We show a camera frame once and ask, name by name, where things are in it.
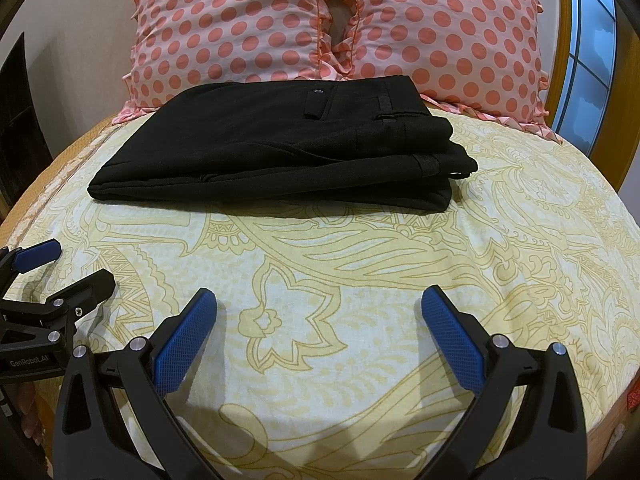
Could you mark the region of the black pants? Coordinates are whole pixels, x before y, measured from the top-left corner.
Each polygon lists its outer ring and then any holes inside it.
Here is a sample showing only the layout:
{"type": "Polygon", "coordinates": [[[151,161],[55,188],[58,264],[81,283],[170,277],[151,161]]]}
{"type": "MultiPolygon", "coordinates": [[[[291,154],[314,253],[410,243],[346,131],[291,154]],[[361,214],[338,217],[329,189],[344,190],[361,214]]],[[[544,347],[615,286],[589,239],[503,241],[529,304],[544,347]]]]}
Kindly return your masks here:
{"type": "Polygon", "coordinates": [[[344,202],[442,212],[477,170],[406,76],[201,84],[88,186],[104,202],[344,202]]]}

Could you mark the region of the dark doorway opening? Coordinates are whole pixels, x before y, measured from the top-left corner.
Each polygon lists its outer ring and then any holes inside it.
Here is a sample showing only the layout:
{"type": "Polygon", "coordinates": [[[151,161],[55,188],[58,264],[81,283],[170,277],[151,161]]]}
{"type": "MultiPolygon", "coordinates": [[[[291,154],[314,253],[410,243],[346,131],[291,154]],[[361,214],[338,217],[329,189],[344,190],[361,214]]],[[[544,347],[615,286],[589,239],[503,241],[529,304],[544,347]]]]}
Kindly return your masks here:
{"type": "Polygon", "coordinates": [[[1,67],[1,193],[9,206],[53,162],[36,115],[21,34],[1,67]]]}

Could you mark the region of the yellow patterned bed sheet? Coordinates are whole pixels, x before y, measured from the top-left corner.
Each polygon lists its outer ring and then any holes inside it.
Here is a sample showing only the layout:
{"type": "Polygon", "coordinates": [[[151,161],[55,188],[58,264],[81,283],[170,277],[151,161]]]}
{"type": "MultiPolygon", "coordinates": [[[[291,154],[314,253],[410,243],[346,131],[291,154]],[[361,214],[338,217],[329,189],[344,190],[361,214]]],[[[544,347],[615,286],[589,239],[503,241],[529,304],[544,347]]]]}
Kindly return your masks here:
{"type": "Polygon", "coordinates": [[[37,301],[111,271],[116,292],[77,332],[105,351],[211,289],[216,326],[168,403],[228,479],[412,478],[472,398],[421,321],[434,284],[488,332],[564,344],[596,430],[639,367],[638,224],[572,144],[450,124],[478,169],[441,214],[98,203],[90,180],[137,129],[99,125],[3,222],[3,244],[63,248],[10,294],[37,301]]]}

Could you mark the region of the left pink polka-dot pillow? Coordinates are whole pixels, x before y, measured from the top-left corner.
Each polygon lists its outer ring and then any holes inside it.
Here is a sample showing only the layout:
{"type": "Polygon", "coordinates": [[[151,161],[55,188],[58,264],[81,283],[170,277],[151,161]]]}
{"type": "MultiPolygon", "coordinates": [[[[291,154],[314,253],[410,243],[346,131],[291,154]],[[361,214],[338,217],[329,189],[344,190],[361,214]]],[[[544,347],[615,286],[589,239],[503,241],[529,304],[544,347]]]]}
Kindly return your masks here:
{"type": "Polygon", "coordinates": [[[211,82],[339,80],[329,0],[132,0],[119,124],[211,82]]]}

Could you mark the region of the pink polka-dot pillow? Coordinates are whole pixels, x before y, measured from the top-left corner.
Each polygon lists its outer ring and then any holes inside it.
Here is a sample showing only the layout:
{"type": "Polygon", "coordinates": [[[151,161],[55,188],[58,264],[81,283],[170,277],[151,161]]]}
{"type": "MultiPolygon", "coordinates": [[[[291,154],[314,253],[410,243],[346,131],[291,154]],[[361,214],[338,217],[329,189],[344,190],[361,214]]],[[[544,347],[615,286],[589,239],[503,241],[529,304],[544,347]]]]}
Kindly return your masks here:
{"type": "Polygon", "coordinates": [[[329,0],[132,0],[119,124],[211,82],[339,80],[329,0]]]}
{"type": "Polygon", "coordinates": [[[541,93],[539,0],[343,0],[345,79],[404,75],[442,110],[557,141],[541,93]]]}

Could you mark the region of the right pink polka-dot pillow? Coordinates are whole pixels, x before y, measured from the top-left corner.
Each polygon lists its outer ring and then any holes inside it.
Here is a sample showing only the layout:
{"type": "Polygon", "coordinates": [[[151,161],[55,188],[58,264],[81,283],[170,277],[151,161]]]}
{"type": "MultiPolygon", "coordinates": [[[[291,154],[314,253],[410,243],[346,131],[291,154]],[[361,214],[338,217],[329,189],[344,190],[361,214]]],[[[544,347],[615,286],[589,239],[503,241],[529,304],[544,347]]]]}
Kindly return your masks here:
{"type": "Polygon", "coordinates": [[[541,93],[539,0],[343,0],[345,79],[404,75],[442,110],[557,141],[541,93]]]}

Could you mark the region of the wooden window frame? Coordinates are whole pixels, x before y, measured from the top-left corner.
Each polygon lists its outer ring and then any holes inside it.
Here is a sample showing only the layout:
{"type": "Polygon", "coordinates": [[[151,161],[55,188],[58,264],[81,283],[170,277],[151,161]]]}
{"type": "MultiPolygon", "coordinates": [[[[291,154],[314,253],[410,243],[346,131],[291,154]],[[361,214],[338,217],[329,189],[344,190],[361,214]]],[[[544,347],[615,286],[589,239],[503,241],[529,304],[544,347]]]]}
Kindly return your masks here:
{"type": "Polygon", "coordinates": [[[639,36],[616,0],[558,0],[548,124],[616,191],[639,147],[639,36]]]}

